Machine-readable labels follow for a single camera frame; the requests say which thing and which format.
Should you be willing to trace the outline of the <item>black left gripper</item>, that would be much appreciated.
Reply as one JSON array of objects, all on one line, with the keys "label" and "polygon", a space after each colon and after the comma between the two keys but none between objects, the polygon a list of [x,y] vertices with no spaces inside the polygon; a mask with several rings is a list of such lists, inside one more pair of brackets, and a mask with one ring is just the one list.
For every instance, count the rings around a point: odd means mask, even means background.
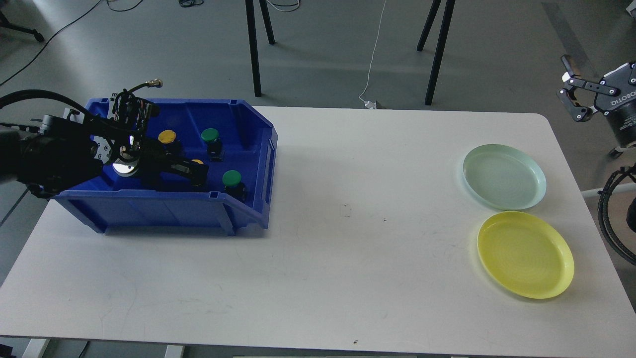
[{"label": "black left gripper", "polygon": [[165,146],[154,138],[143,140],[141,151],[134,156],[121,154],[121,158],[114,161],[112,168],[124,179],[125,186],[136,185],[141,189],[164,190],[165,182],[161,173],[165,164],[166,172],[188,179],[194,188],[206,187],[208,165],[196,165],[186,157],[167,154]]}]

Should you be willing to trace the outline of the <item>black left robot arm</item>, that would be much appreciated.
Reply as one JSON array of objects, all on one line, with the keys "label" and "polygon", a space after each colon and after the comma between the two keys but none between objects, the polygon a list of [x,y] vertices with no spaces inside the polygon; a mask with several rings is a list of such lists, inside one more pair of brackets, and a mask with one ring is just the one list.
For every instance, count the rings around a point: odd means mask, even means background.
[{"label": "black left robot arm", "polygon": [[1,182],[17,181],[34,196],[50,199],[102,174],[104,166],[123,165],[130,176],[172,173],[194,186],[204,185],[209,167],[174,154],[146,132],[160,109],[137,97],[142,88],[161,88],[154,79],[114,96],[112,116],[95,115],[74,100],[49,90],[27,89],[1,97],[2,108],[31,99],[64,103],[82,121],[45,116],[38,126],[2,123]]}]

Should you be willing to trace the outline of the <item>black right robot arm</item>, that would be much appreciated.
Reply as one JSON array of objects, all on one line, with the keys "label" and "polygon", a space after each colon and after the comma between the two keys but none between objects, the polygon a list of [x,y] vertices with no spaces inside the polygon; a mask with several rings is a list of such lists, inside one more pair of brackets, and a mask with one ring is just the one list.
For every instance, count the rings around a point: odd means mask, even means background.
[{"label": "black right robot arm", "polygon": [[[617,159],[624,152],[635,149],[636,144],[636,76],[635,63],[624,63],[604,74],[597,82],[584,79],[574,59],[564,54],[561,62],[565,68],[561,80],[563,86],[557,97],[575,122],[586,122],[596,113],[609,124],[618,145],[608,156]],[[610,214],[610,200],[625,179],[635,182],[634,165],[622,166],[610,174],[598,193],[597,219],[602,237],[611,249],[630,265],[635,265],[633,250],[623,243],[614,231]]]}]

